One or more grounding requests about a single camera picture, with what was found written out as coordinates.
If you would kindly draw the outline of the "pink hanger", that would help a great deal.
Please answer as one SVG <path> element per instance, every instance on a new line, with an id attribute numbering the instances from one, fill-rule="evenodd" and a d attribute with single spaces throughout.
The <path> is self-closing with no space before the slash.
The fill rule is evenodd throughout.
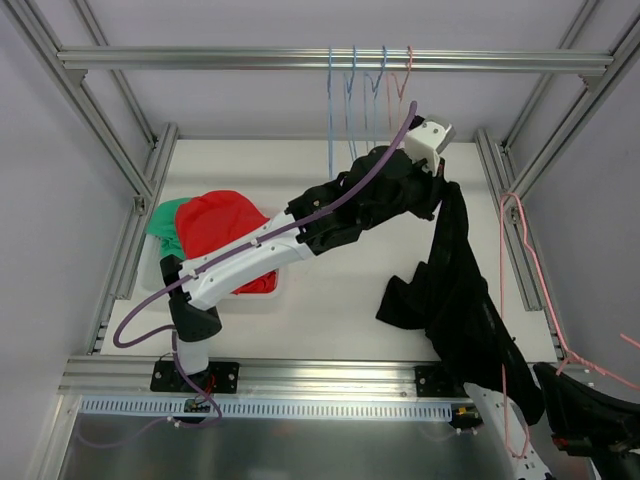
<path id="1" fill-rule="evenodd" d="M 569 347 L 569 344 L 567 343 L 564 334 L 561 332 L 561 328 L 560 328 L 560 324 L 559 324 L 559 320 L 557 318 L 555 309 L 554 309 L 554 305 L 553 302 L 551 300 L 550 294 L 549 294 L 549 290 L 544 278 L 544 274 L 542 273 L 542 268 L 541 268 L 541 264 L 540 261 L 538 259 L 538 255 L 536 253 L 535 248 L 530 244 L 529 242 L 529 233 L 528 233 L 528 224 L 527 224 L 527 220 L 526 220 L 526 216 L 525 216 L 525 212 L 524 212 L 524 207 L 522 205 L 521 199 L 520 197 L 515 194 L 515 193 L 504 193 L 499 200 L 499 229 L 500 229 L 500 233 L 499 233 L 499 292 L 500 292 L 500 308 L 499 308 L 499 313 L 502 314 L 503 310 L 504 310 L 504 244 L 505 244 L 505 218 L 506 218 L 506 203 L 508 200 L 514 200 L 516 203 L 516 213 L 517 216 L 520 220 L 520 223 L 522 225 L 522 229 L 523 229 L 523 240 L 522 243 L 524 244 L 525 249 L 529 252 L 529 256 L 531 257 L 531 259 L 533 260 L 534 263 L 534 267 L 535 267 L 535 271 L 536 274 L 538 276 L 538 280 L 542 289 L 542 294 L 544 297 L 544 300 L 546 302 L 546 308 L 548 310 L 548 313 L 551 316 L 551 320 L 552 320 L 552 326 L 555 327 L 556 333 L 558 335 L 558 339 L 560 341 L 560 347 L 561 349 L 564 351 L 565 354 L 565 358 L 564 360 L 561 361 L 560 366 L 556 367 L 555 370 L 555 374 L 556 376 L 561 376 L 562 372 L 568 368 L 568 365 L 570 364 L 577 364 L 580 365 L 582 367 L 584 367 L 586 370 L 589 371 L 595 371 L 596 373 L 598 373 L 601 376 L 604 377 L 608 377 L 618 383 L 621 383 L 622 385 L 632 389 L 632 390 L 636 390 L 639 391 L 639 384 L 635 384 L 623 377 L 621 377 L 618 374 L 613 373 L 612 371 L 596 364 L 593 363 L 589 360 L 587 360 L 586 358 L 582 357 L 581 355 L 577 354 L 573 349 L 571 349 L 571 347 Z M 508 413 L 506 412 L 506 407 L 507 407 L 507 403 L 508 403 L 508 395 L 507 395 L 507 373 L 506 373 L 506 366 L 503 364 L 501 365 L 501 389 L 499 390 L 499 392 L 501 392 L 502 394 L 502 400 L 503 400 L 503 406 L 505 407 L 505 412 L 503 413 L 503 421 L 504 421 L 504 434 L 505 434 L 505 438 L 504 438 L 504 444 L 505 444 L 505 448 L 507 449 L 507 451 L 509 452 L 510 455 L 512 455 L 514 458 L 524 458 L 525 455 L 525 451 L 527 450 L 529 443 L 530 443 L 530 431 L 529 431 L 529 427 L 528 426 L 524 426 L 522 428 L 524 428 L 524 438 L 525 438 L 525 442 L 523 444 L 523 449 L 522 452 L 517 453 L 516 451 L 513 450 L 512 445 L 511 445 L 511 441 L 510 441 L 510 425 L 509 425 L 509 416 Z M 559 440 L 552 440 L 553 444 L 560 450 L 560 451 L 564 451 L 567 454 L 570 454 L 570 450 L 567 450 L 567 448 L 569 448 L 570 443 L 569 443 L 569 436 L 568 435 L 561 435 Z M 636 445 L 637 448 L 631 448 L 633 445 L 632 444 L 621 444 L 620 448 L 618 448 L 618 446 L 615 446 L 615 448 L 613 450 L 609 449 L 610 452 L 614 453 L 614 454 L 635 454 L 635 455 L 639 455 L 639 443 L 638 445 Z"/>
<path id="2" fill-rule="evenodd" d="M 407 84 L 411 77 L 412 69 L 413 69 L 413 61 L 414 61 L 414 51 L 411 46 L 407 47 L 407 62 L 404 70 L 404 77 L 399 79 L 398 74 L 395 72 L 386 74 L 386 92 L 387 92 L 387 106 L 388 106 L 388 124 L 389 128 L 392 128 L 391 121 L 391 87 L 394 87 L 396 94 L 396 116 L 397 116 L 397 126 L 400 126 L 402 123 L 402 113 L 403 113 L 403 102 L 405 97 L 405 91 L 407 88 Z"/>

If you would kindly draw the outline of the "blue hanger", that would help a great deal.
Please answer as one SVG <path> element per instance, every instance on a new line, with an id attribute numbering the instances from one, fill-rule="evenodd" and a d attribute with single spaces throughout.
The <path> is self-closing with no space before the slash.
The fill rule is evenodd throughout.
<path id="1" fill-rule="evenodd" d="M 377 100 L 380 91 L 380 84 L 383 74 L 386 72 L 386 66 L 388 61 L 388 49 L 385 45 L 382 46 L 382 60 L 380 63 L 380 69 L 376 76 L 373 76 L 370 72 L 363 73 L 363 115 L 364 115 L 364 133 L 365 133 L 365 145 L 369 149 L 369 146 L 377 146 L 378 134 L 377 134 Z"/>
<path id="2" fill-rule="evenodd" d="M 354 162 L 357 157 L 357 147 L 355 143 L 355 136 L 353 130 L 353 85 L 355 81 L 357 66 L 357 49 L 356 46 L 352 47 L 351 54 L 351 66 L 349 71 L 343 73 L 343 105 L 344 105 L 344 125 L 345 135 L 347 140 L 347 146 L 349 149 L 351 161 Z"/>
<path id="3" fill-rule="evenodd" d="M 327 56 L 327 156 L 328 156 L 328 176 L 329 180 L 334 179 L 334 127 L 333 127 L 333 49 L 328 48 Z"/>

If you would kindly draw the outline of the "black tank top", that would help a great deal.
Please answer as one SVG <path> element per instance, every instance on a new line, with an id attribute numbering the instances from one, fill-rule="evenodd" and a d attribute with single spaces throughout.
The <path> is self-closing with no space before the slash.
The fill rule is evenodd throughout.
<path id="1" fill-rule="evenodd" d="M 527 424 L 534 425 L 544 413 L 542 392 L 491 299 L 468 234 L 461 188 L 447 182 L 428 260 L 409 282 L 391 277 L 376 319 L 422 330 L 459 383 L 497 392 L 506 387 Z"/>

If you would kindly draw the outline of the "red tank top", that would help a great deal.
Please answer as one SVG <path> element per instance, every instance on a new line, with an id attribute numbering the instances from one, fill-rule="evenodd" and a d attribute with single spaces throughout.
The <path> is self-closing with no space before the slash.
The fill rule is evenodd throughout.
<path id="1" fill-rule="evenodd" d="M 211 191 L 180 205 L 175 229 L 181 258 L 213 253 L 264 226 L 269 218 L 248 198 L 232 190 Z"/>

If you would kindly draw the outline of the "green tank top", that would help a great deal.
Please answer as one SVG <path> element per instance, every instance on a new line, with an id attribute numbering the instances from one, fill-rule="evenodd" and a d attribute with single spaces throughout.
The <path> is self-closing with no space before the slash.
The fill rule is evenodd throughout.
<path id="1" fill-rule="evenodd" d="M 162 258 L 173 255 L 180 260 L 186 259 L 177 233 L 176 215 L 178 209 L 189 201 L 190 198 L 186 197 L 162 202 L 151 215 L 147 226 L 147 234 L 159 240 Z"/>

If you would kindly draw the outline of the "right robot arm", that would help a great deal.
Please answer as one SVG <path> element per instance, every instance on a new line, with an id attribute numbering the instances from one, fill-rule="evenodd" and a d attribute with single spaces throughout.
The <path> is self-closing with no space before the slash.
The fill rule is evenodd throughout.
<path id="1" fill-rule="evenodd" d="M 546 363 L 533 367 L 542 387 L 555 447 L 569 456 L 588 458 L 600 479 L 639 477 L 639 406 L 601 393 Z M 469 396 L 491 433 L 508 479 L 554 479 L 535 451 L 526 424 L 519 421 L 509 397 L 480 387 L 483 377 L 470 362 L 446 373 L 448 388 Z"/>

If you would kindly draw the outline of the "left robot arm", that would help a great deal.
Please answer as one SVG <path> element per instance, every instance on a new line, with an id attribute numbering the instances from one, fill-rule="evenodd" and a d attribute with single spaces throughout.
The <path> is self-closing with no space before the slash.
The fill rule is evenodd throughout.
<path id="1" fill-rule="evenodd" d="M 317 257 L 359 240 L 406 212 L 430 220 L 444 183 L 439 154 L 415 160 L 404 150 L 376 147 L 347 171 L 291 200 L 258 229 L 216 252 L 178 262 L 162 260 L 176 330 L 173 379 L 186 391 L 207 382 L 208 342 L 222 329 L 218 303 L 240 286 L 289 264 Z"/>

